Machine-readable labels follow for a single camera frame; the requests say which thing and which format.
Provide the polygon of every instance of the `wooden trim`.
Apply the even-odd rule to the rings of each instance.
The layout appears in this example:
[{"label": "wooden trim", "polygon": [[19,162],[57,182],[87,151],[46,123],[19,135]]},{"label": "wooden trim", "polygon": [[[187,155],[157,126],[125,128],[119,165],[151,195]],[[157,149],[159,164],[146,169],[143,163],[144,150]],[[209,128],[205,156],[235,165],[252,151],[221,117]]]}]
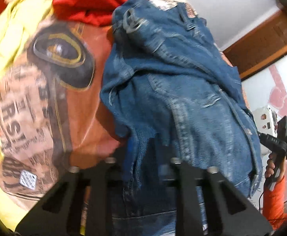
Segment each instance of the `wooden trim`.
[{"label": "wooden trim", "polygon": [[240,74],[240,78],[242,80],[248,78],[252,74],[257,73],[258,71],[264,69],[265,67],[273,64],[276,60],[280,59],[284,55],[287,54],[287,45],[278,50],[273,55],[269,56],[267,59],[264,59],[263,61],[259,62],[257,65],[253,66],[252,68],[246,70],[244,73]]},{"label": "wooden trim", "polygon": [[265,25],[272,22],[275,18],[279,17],[281,14],[283,14],[282,10],[277,11],[274,15],[272,15],[270,18],[265,20],[263,23],[255,27],[252,31],[248,32],[246,35],[244,35],[241,39],[237,40],[234,44],[226,48],[223,53],[228,53],[230,50],[232,50],[235,46],[237,46],[239,43],[244,42],[248,37],[255,34],[259,29],[263,28]]}]

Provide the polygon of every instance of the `hand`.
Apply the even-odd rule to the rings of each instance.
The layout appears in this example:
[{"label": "hand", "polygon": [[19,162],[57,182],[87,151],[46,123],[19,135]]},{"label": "hand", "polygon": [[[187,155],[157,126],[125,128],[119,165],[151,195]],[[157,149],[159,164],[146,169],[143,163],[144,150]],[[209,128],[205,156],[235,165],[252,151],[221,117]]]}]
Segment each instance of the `hand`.
[{"label": "hand", "polygon": [[[269,157],[269,160],[267,161],[265,178],[268,178],[271,175],[273,175],[274,174],[274,168],[275,168],[275,164],[272,161],[273,155],[270,154],[268,157]],[[285,175],[285,171],[286,171],[286,159],[284,158],[284,160],[282,161],[282,163],[280,165],[280,174],[277,178],[277,182],[280,182],[283,179],[283,176]]]}]

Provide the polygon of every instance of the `black metal bracket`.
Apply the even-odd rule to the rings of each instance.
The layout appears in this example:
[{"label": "black metal bracket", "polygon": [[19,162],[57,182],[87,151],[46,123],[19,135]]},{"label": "black metal bracket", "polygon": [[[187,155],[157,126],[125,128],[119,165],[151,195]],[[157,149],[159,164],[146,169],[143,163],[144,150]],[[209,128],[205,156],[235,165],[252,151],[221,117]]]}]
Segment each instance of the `black metal bracket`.
[{"label": "black metal bracket", "polygon": [[[120,165],[113,157],[85,170],[72,167],[30,210],[16,231],[22,236],[80,236],[83,197],[90,185],[85,235],[111,236],[107,192],[112,183],[121,180]],[[177,236],[205,234],[196,186],[203,192],[209,235],[265,236],[272,230],[266,218],[216,167],[203,170],[172,158],[163,182],[177,187]]]}]

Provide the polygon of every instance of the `metal bolt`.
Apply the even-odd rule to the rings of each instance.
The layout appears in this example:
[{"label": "metal bolt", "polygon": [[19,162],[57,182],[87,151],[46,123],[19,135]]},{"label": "metal bolt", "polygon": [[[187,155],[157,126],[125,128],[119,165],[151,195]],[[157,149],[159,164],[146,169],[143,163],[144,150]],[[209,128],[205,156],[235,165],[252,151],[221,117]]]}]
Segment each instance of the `metal bolt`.
[{"label": "metal bolt", "polygon": [[105,159],[105,163],[108,163],[108,164],[113,164],[116,162],[116,159],[114,157],[108,157]]},{"label": "metal bolt", "polygon": [[218,173],[219,170],[217,167],[212,166],[212,167],[207,168],[207,171],[211,174],[215,174],[215,173]]},{"label": "metal bolt", "polygon": [[171,158],[171,163],[173,163],[173,164],[181,164],[182,160],[179,157],[173,157],[173,158]]},{"label": "metal bolt", "polygon": [[69,172],[70,173],[78,173],[79,170],[80,170],[80,168],[77,167],[77,166],[72,166],[72,167],[69,168]]}]

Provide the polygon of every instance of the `cable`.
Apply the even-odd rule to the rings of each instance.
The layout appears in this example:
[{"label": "cable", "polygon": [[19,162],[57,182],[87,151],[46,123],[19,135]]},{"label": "cable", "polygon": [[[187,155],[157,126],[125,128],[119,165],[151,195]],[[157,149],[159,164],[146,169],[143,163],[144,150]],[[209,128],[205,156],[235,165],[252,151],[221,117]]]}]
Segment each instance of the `cable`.
[{"label": "cable", "polygon": [[264,191],[262,192],[261,196],[259,197],[259,200],[258,200],[258,206],[259,206],[259,212],[261,212],[261,197],[263,196],[264,194]]}]

